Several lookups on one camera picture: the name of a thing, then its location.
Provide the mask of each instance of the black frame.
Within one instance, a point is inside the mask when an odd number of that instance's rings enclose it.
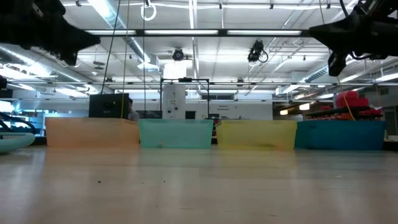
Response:
[[[197,81],[198,85],[201,85],[200,81],[207,82],[207,119],[210,115],[210,80],[208,78],[161,78],[160,79],[160,112],[163,118],[163,82],[171,81],[170,84],[174,85],[173,81],[178,81],[179,83],[191,83],[192,81]]]

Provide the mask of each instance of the yellow bin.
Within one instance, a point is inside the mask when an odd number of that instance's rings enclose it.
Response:
[[[296,121],[222,120],[216,126],[220,149],[293,150]]]

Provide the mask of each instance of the overhead camera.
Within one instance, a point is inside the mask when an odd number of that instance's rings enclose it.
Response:
[[[268,61],[268,54],[264,51],[264,44],[262,43],[262,40],[256,40],[256,42],[253,44],[253,47],[250,49],[248,55],[248,61],[249,63],[265,63]]]
[[[175,49],[172,57],[176,62],[182,61],[184,59],[184,53],[182,52],[182,49]]]

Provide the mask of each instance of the blue bin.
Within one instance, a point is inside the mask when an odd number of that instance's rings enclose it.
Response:
[[[384,121],[302,121],[297,123],[296,148],[381,150]]]
[[[140,119],[144,148],[209,149],[213,120]]]

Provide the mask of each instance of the teal bin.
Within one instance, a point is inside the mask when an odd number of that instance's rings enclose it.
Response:
[[[140,119],[143,148],[209,149],[213,120]]]

